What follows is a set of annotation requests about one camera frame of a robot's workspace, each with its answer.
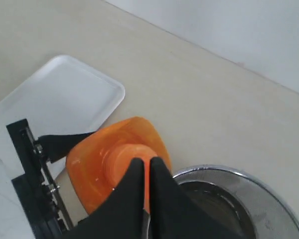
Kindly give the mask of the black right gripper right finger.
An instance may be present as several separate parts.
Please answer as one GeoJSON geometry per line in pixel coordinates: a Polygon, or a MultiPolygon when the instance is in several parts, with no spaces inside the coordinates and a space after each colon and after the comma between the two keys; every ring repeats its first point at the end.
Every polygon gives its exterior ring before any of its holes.
{"type": "Polygon", "coordinates": [[[154,239],[240,239],[202,211],[180,188],[160,157],[150,160],[149,205],[154,239]]]}

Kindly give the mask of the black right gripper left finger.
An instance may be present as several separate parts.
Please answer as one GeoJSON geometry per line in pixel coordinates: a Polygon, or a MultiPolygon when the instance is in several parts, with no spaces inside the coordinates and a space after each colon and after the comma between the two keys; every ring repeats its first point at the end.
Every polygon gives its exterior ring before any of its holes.
{"type": "Polygon", "coordinates": [[[140,239],[143,235],[145,167],[132,159],[109,197],[63,239],[140,239]]]}

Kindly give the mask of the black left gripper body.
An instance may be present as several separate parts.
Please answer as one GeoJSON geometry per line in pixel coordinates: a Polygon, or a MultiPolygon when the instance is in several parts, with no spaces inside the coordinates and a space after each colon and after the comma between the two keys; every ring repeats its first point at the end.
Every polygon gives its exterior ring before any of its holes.
{"type": "Polygon", "coordinates": [[[12,180],[36,239],[59,239],[73,223],[47,167],[48,158],[26,119],[7,125],[24,173],[12,180]]]}

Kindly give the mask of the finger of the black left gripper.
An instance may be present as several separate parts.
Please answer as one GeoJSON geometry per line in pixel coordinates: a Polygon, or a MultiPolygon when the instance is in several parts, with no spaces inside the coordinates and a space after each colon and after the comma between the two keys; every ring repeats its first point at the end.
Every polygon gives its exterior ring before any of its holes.
{"type": "Polygon", "coordinates": [[[43,135],[38,138],[37,143],[42,147],[45,161],[54,163],[67,156],[73,147],[94,133],[43,135]]]}

